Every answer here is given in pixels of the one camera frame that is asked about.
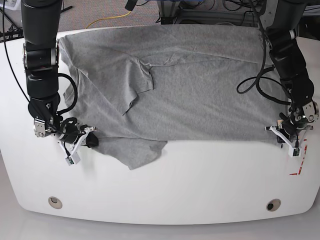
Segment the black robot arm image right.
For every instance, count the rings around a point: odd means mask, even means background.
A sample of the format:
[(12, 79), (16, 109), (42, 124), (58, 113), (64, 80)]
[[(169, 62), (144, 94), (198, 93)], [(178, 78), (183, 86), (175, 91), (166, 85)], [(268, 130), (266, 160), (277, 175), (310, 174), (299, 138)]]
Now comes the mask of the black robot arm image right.
[(318, 105), (313, 101), (315, 87), (296, 40), (296, 29), (309, 3), (308, 0), (267, 0), (259, 16), (270, 59), (290, 99), (289, 114), (280, 115), (283, 121), (275, 134), (283, 142), (294, 143), (294, 150), (300, 147), (300, 132), (306, 132), (319, 118)]

